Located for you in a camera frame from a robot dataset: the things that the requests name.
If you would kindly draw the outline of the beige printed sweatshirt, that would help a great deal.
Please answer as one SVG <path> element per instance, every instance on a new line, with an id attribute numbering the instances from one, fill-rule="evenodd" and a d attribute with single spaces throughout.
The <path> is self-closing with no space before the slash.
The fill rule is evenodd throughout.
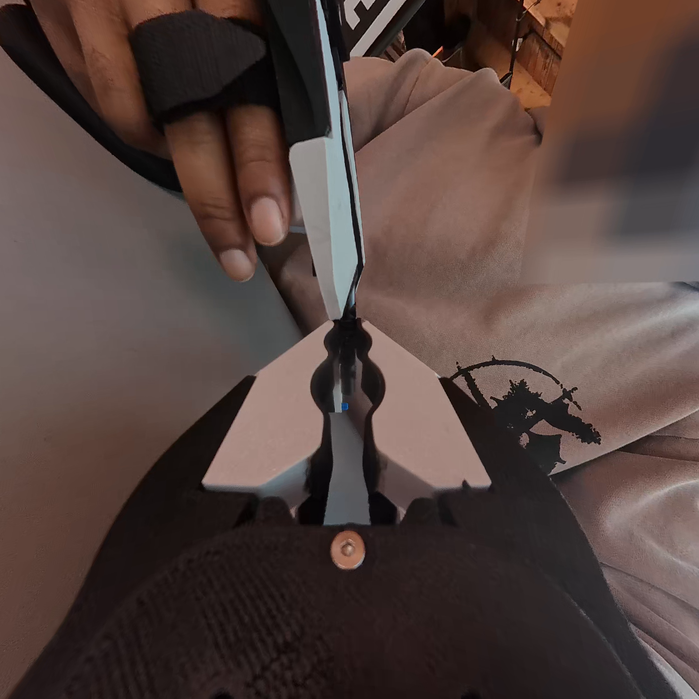
<path id="1" fill-rule="evenodd" d="M 698 284 L 517 286 L 545 108 L 421 50 L 345 78 L 358 311 L 559 485 L 632 629 L 698 697 Z"/>

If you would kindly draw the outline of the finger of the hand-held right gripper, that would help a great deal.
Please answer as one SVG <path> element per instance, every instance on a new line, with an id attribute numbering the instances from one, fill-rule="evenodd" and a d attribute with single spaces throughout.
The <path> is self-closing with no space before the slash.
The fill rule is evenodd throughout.
<path id="1" fill-rule="evenodd" d="M 357 266 L 354 277 L 354 287 L 359 285 L 365 265 L 365 249 L 363 241 L 362 213 L 359 200 L 359 184 L 357 181 L 356 162 L 354 157 L 354 143 L 352 139 L 352 127 L 350 121 L 349 104 L 345 91 L 338 92 L 340 107 L 341 127 L 343 134 L 343 147 L 346 156 L 347 175 L 350 187 L 350 199 L 353 216 L 354 240 L 356 246 Z"/>
<path id="2" fill-rule="evenodd" d="M 328 319 L 343 316 L 357 266 L 343 137 L 291 146 L 290 164 L 303 225 Z"/>

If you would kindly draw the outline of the person's right hand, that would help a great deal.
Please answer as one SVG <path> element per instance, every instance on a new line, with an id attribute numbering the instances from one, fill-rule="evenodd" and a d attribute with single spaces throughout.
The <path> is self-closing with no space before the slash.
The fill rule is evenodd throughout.
<path id="1" fill-rule="evenodd" d="M 275 112 L 243 105 L 199 112 L 164 127 L 147 114 L 128 35 L 160 15 L 197 9 L 261 26 L 257 1 L 31 1 L 71 81 L 127 144 L 170 159 L 183 197 L 233 280 L 257 266 L 256 244 L 274 246 L 292 213 L 288 147 Z"/>

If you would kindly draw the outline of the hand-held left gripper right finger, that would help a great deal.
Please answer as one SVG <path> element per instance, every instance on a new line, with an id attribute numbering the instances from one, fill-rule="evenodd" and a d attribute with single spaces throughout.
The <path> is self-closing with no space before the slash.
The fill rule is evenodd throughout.
<path id="1" fill-rule="evenodd" d="M 397 517 L 419 498 L 491 486 L 456 410 L 431 368 L 367 321 L 358 321 L 369 515 Z"/>

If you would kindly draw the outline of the black white printed sign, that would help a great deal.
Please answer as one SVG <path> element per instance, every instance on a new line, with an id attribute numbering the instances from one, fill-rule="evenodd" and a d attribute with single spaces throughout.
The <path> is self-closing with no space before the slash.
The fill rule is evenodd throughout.
<path id="1" fill-rule="evenodd" d="M 339 1 L 350 57 L 379 57 L 424 1 Z"/>

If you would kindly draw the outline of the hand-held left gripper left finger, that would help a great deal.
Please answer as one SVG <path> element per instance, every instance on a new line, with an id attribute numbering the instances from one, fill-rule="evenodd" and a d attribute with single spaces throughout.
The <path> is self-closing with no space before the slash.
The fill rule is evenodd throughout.
<path id="1" fill-rule="evenodd" d="M 327 512 L 336 367 L 326 321 L 254 377 L 202 479 L 206 491 L 279 497 L 300 517 Z"/>

